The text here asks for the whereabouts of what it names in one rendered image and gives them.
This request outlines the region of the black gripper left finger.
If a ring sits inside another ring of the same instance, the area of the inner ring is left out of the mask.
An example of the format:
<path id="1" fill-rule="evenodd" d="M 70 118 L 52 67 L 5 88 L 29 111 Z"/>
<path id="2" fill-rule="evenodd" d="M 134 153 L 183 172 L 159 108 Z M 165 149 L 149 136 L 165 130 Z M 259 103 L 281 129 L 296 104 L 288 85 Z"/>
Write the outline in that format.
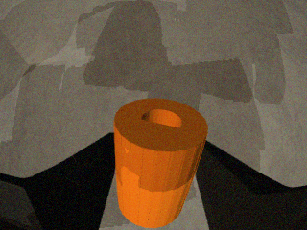
<path id="1" fill-rule="evenodd" d="M 34 176 L 1 172 L 0 219 L 27 230 L 99 230 L 114 172 L 114 133 Z"/>

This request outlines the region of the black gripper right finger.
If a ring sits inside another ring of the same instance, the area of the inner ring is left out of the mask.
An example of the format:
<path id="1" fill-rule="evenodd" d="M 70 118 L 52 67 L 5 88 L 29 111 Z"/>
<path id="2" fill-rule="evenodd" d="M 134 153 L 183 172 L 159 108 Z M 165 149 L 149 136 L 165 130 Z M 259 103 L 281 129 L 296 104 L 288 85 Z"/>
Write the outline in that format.
<path id="1" fill-rule="evenodd" d="M 307 185 L 288 187 L 204 143 L 195 172 L 210 230 L 292 230 L 307 215 Z"/>

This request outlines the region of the orange knob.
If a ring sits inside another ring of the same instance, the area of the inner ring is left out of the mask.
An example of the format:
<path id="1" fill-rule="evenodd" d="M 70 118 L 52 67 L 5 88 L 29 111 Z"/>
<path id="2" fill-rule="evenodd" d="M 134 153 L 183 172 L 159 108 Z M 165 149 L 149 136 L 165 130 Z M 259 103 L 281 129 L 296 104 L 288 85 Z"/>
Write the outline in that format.
<path id="1" fill-rule="evenodd" d="M 164 227 L 183 208 L 208 135 L 206 119 L 176 101 L 146 99 L 114 118 L 118 204 L 141 227 Z"/>

